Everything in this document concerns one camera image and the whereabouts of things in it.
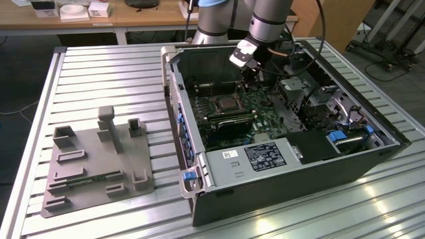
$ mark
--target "blue latch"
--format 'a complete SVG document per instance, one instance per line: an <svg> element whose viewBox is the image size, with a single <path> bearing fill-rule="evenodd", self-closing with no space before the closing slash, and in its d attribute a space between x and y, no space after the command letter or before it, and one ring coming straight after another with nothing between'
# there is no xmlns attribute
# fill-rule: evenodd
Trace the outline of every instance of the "blue latch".
<svg viewBox="0 0 425 239"><path fill-rule="evenodd" d="M179 121L179 122L183 122L183 119L184 119L184 114L180 113L180 114L179 114L179 117L178 117L178 121Z"/></svg>
<svg viewBox="0 0 425 239"><path fill-rule="evenodd" d="M370 125L367 126L367 132L368 134L372 134L375 132L375 129Z"/></svg>
<svg viewBox="0 0 425 239"><path fill-rule="evenodd" d="M198 179L198 173L195 171L192 172L184 172L184 181L194 181Z"/></svg>
<svg viewBox="0 0 425 239"><path fill-rule="evenodd" d="M334 131L330 133L330 138L331 138L332 142L335 142L338 140L346 139L347 135L344 134L344 132L342 130L339 130L339 131Z"/></svg>

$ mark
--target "white sticker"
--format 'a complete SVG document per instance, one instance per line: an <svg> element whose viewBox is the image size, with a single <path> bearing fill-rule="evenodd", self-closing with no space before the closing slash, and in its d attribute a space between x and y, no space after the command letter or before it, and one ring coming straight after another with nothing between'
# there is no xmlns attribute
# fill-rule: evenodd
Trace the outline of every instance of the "white sticker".
<svg viewBox="0 0 425 239"><path fill-rule="evenodd" d="M114 26L112 23L94 23L94 26Z"/></svg>
<svg viewBox="0 0 425 239"><path fill-rule="evenodd" d="M223 152L223 156L224 156L224 158L238 157L238 151L232 150L232 151L228 151L228 152Z"/></svg>

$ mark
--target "aluminum profile table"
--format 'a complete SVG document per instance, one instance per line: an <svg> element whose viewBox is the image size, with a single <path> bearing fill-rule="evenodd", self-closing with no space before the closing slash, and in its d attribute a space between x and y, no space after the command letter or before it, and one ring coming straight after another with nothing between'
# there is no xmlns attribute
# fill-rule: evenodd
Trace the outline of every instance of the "aluminum profile table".
<svg viewBox="0 0 425 239"><path fill-rule="evenodd" d="M319 48L319 40L304 38ZM0 238L423 238L425 129L326 44L323 56L387 116L412 146L355 183L199 228L180 196L178 157L162 86L164 44L68 48L55 53L18 172ZM155 192L48 219L40 216L56 126L147 123Z"/></svg>

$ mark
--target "motherboard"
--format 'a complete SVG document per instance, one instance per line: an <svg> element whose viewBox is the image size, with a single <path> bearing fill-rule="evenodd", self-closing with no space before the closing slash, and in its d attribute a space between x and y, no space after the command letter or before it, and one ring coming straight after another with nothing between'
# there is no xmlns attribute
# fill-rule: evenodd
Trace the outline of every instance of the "motherboard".
<svg viewBox="0 0 425 239"><path fill-rule="evenodd" d="M287 134L267 88L191 97L207 152L276 139Z"/></svg>

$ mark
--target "green circuit board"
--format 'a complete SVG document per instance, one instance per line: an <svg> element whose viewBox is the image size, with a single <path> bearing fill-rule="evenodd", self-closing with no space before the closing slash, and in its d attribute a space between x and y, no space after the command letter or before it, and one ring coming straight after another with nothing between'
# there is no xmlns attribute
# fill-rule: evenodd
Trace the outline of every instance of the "green circuit board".
<svg viewBox="0 0 425 239"><path fill-rule="evenodd" d="M262 134L262 138L276 139L288 132L267 89L214 97L194 97L191 104L207 152L255 143L259 140L258 134ZM252 122L247 133L238 137L215 138L220 122L247 119Z"/></svg>

